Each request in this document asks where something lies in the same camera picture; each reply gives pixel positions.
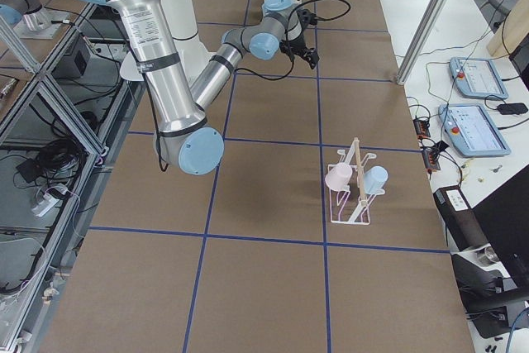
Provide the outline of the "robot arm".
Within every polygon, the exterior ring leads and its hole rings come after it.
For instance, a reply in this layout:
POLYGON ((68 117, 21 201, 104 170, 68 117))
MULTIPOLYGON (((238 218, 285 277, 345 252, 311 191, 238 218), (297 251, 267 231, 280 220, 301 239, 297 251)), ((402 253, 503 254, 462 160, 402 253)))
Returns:
POLYGON ((305 44, 312 14, 301 0, 264 0, 261 21, 228 31, 214 53, 199 39, 192 0, 81 1, 119 13, 149 89, 159 164, 187 174, 207 174, 223 156, 222 135, 209 126, 206 110, 246 54, 270 60, 283 51, 311 66, 318 62, 316 50, 305 44))

